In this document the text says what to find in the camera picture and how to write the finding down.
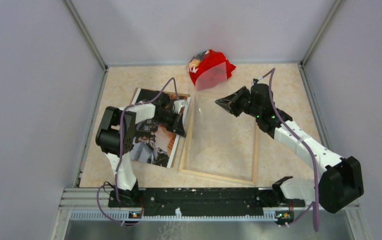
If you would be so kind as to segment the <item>printed photo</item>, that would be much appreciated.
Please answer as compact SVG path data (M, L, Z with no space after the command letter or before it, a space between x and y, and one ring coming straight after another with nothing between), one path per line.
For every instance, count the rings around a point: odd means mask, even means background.
M167 101L165 108L172 110L174 113L179 113L182 116L180 122L184 124L191 101L190 95L179 94L179 99L185 100L187 103L179 110L176 110L177 108L174 105L174 101L177 100L176 94L174 92L163 93L166 94L170 100ZM158 91L156 90L136 88L131 103L146 102L154 98L157 94ZM132 142L133 147L130 151L131 160L171 168L180 139L180 135L176 132L168 131L167 125L156 120L156 117L139 122L136 125L136 132Z

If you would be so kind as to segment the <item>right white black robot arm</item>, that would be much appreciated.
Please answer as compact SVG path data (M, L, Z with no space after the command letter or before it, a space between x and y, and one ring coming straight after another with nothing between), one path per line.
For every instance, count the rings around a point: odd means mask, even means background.
M269 85L244 86L215 103L235 117L242 113L254 117L262 132L288 147L313 170L313 180L286 176L276 181L272 185L276 205L304 200L334 214L364 195L359 160L329 150L303 131L290 115L275 106Z

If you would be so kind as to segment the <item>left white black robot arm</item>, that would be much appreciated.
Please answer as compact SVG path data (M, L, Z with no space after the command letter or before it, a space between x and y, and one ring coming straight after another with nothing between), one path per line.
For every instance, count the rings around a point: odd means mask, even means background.
M112 167L114 199L128 207L139 201L132 161L171 167L189 103L188 96L140 88L127 108L105 109L95 142Z

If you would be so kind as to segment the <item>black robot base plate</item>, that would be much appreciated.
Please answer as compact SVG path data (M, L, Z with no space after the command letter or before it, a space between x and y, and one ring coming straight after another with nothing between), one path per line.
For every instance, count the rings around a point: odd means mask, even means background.
M265 208L305 207L303 200L286 200L276 196L271 188L140 188L116 197L110 192L108 207L139 208L145 217L173 216L180 210L184 217L244 217L262 216Z

